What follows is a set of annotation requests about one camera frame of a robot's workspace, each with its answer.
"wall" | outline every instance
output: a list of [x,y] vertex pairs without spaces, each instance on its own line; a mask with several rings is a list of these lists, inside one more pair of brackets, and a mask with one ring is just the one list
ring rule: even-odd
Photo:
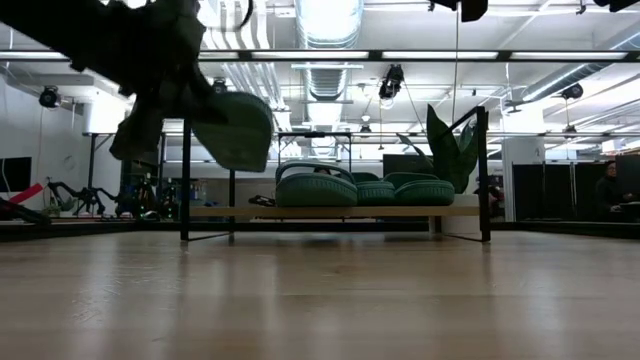
[[[83,122],[79,115],[72,120],[68,110],[42,108],[36,97],[0,77],[0,157],[32,157],[31,184],[44,185],[46,177],[52,177],[74,189],[86,186],[89,141],[82,136]],[[42,209],[43,196],[23,205]]]

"wooden floor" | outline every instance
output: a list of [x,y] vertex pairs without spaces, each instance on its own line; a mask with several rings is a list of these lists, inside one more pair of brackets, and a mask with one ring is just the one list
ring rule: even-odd
[[175,233],[0,244],[2,359],[638,359],[640,242]]

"ventilation duct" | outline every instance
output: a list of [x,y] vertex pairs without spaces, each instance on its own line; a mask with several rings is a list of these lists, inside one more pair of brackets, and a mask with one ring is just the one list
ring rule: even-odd
[[[358,41],[363,0],[296,0],[296,22],[300,47],[304,49],[351,49]],[[346,95],[349,70],[304,70],[305,91],[317,101],[335,101]],[[342,104],[307,106],[313,124],[337,125]]]
[[[638,25],[633,26],[632,31],[624,31],[608,41],[607,49],[618,51],[637,51],[640,49],[640,32]],[[507,102],[508,106],[542,100],[548,96],[586,79],[587,77],[611,66],[612,63],[589,63],[582,65],[567,65],[553,74],[545,77],[537,83],[525,88],[519,99]]]

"black stand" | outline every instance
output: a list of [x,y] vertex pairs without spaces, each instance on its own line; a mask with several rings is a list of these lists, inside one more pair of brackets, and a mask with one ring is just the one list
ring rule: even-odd
[[182,187],[180,189],[180,240],[189,241],[191,199],[191,121],[184,119],[182,134]]

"fluorescent light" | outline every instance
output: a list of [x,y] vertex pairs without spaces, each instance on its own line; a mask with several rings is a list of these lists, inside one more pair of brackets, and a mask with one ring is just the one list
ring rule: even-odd
[[55,51],[0,51],[2,61],[66,60],[67,57]]
[[363,65],[356,64],[292,64],[293,70],[348,70],[348,69],[363,69]]
[[[498,57],[497,51],[458,51],[457,58],[463,60],[471,59],[495,59]],[[385,51],[382,53],[383,59],[456,59],[455,51]]]
[[610,52],[610,51],[584,51],[584,52],[522,52],[517,51],[511,55],[514,60],[580,60],[580,59],[598,59],[598,60],[620,60],[627,56],[626,52]]
[[331,60],[331,59],[366,59],[369,57],[367,51],[325,51],[325,50],[302,50],[302,51],[256,51],[253,53],[255,59],[299,59],[299,60]]
[[211,51],[211,50],[202,50],[200,55],[198,56],[198,60],[236,60],[238,59],[238,53],[235,51]]

